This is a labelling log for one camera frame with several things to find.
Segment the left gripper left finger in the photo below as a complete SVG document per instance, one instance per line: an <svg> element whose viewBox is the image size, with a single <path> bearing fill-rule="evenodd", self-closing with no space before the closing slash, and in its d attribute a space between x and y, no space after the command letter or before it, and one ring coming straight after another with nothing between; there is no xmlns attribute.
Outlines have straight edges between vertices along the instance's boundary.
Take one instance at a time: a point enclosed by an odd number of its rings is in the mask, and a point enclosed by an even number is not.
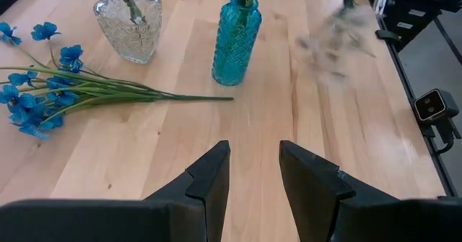
<svg viewBox="0 0 462 242"><path fill-rule="evenodd" d="M230 145L216 143L143 200L26 199L0 207L0 242L220 242Z"/></svg>

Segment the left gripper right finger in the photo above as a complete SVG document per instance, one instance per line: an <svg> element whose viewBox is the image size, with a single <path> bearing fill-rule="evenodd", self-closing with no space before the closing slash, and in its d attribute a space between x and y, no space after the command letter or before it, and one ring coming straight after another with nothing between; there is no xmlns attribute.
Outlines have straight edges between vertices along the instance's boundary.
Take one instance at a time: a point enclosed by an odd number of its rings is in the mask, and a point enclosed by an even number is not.
<svg viewBox="0 0 462 242"><path fill-rule="evenodd" d="M462 242L462 199L400 200L287 140L284 189L301 242Z"/></svg>

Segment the white flower bunch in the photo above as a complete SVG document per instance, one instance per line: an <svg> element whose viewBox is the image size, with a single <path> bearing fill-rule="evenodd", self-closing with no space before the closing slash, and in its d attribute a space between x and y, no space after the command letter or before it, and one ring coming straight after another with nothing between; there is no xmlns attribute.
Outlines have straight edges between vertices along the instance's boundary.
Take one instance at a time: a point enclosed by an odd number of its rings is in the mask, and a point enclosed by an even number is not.
<svg viewBox="0 0 462 242"><path fill-rule="evenodd" d="M342 6L318 28L298 36L295 43L306 54L311 70L327 78L345 80L348 74L343 65L347 57L353 53L375 57L363 33L370 24L369 16L367 6Z"/></svg>

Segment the blue flower bunch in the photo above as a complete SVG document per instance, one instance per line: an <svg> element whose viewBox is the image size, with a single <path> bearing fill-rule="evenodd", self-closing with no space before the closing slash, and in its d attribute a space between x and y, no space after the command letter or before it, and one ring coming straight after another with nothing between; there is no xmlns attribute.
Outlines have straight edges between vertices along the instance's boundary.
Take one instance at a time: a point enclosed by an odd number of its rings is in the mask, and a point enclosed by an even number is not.
<svg viewBox="0 0 462 242"><path fill-rule="evenodd" d="M50 131L64 125L70 113L125 103L161 100L219 101L219 96L179 95L146 85L105 77L86 67L80 45L63 47L51 65L33 59L29 66L7 66L0 81L0 105L9 112L9 122L23 134L48 139Z"/></svg>

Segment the yellow flower bunch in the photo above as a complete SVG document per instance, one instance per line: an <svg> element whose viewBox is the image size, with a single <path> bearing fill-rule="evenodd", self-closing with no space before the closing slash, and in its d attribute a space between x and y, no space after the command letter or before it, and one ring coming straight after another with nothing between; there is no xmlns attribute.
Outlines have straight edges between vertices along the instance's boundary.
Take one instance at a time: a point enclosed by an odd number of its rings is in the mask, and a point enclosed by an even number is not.
<svg viewBox="0 0 462 242"><path fill-rule="evenodd" d="M140 25L146 22L145 16L141 13L141 10L138 8L134 0L123 0L123 2L129 8L130 20L134 24Z"/></svg>

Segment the teal glass vase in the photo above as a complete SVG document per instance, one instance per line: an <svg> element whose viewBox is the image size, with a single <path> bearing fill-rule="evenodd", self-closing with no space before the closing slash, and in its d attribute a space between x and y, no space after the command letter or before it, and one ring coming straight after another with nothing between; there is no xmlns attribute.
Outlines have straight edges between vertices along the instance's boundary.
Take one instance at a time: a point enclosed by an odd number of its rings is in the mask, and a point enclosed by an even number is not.
<svg viewBox="0 0 462 242"><path fill-rule="evenodd" d="M221 8L212 62L216 82L234 86L243 81L261 21L257 0L249 7L230 0Z"/></svg>

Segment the clear glass vase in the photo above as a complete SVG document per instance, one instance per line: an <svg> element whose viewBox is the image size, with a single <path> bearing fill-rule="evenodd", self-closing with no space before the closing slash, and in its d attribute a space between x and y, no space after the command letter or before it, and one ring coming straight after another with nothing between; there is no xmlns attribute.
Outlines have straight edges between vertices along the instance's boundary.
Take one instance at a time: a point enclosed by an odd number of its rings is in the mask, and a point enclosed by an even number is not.
<svg viewBox="0 0 462 242"><path fill-rule="evenodd" d="M103 34L121 58L147 64L160 39L162 0L134 1L146 18L140 25L130 20L129 8L123 0L99 0L93 11Z"/></svg>

